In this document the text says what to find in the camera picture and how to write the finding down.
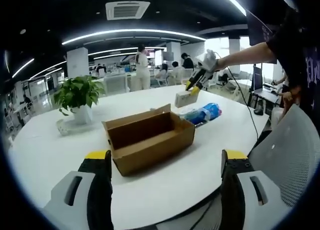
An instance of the white box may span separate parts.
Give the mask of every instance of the white box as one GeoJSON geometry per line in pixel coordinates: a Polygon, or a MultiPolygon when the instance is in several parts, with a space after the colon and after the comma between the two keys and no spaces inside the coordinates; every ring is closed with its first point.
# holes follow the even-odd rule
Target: white box
{"type": "Polygon", "coordinates": [[[189,104],[194,104],[198,100],[199,93],[191,95],[191,91],[181,91],[175,95],[174,105],[177,108],[187,106],[189,104]]]}

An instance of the green leaves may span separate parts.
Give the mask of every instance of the green leaves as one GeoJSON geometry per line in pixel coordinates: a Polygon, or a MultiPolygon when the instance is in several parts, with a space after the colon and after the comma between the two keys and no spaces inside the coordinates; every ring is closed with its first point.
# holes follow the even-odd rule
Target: green leaves
{"type": "Polygon", "coordinates": [[[80,108],[84,105],[91,108],[93,103],[97,104],[99,95],[105,94],[105,89],[102,82],[93,81],[96,79],[92,76],[77,76],[65,81],[53,96],[54,102],[60,106],[59,111],[68,116],[62,111],[62,108],[71,110],[71,108],[80,108]]]}

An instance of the white round table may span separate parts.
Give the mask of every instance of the white round table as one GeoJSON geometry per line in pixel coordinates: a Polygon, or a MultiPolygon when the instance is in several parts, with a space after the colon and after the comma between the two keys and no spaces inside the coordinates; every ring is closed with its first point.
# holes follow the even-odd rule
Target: white round table
{"type": "MultiPolygon", "coordinates": [[[[100,98],[92,108],[91,130],[69,136],[60,135],[56,121],[72,116],[64,117],[53,110],[33,117],[9,151],[22,188],[37,207],[44,207],[52,188],[70,171],[77,171],[88,153],[109,148],[101,121],[168,103],[176,113],[217,103],[222,115],[197,128],[193,145],[180,155],[130,177],[122,177],[112,163],[111,216],[116,230],[152,225],[194,206],[221,185],[222,150],[248,154],[257,137],[247,107],[227,98],[201,91],[197,103],[175,108],[176,93],[184,87],[168,86],[100,98]]],[[[252,116],[260,135],[268,116],[252,116]]]]}

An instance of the cardboard box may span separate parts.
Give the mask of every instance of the cardboard box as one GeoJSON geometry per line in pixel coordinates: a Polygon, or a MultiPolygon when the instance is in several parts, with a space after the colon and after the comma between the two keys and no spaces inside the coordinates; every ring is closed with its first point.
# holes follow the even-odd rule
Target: cardboard box
{"type": "Polygon", "coordinates": [[[195,126],[171,112],[170,104],[102,124],[122,176],[181,152],[193,143],[195,136],[195,126]]]}
{"type": "Polygon", "coordinates": [[[198,100],[198,95],[191,95],[191,91],[181,91],[175,95],[174,105],[177,108],[187,106],[189,104],[194,104],[198,100]]]}

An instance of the air conditioner vent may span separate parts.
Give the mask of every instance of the air conditioner vent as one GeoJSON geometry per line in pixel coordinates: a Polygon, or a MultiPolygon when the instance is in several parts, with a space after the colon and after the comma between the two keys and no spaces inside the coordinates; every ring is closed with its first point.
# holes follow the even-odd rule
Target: air conditioner vent
{"type": "Polygon", "coordinates": [[[108,20],[141,19],[150,2],[148,1],[115,1],[105,4],[108,20]]]}

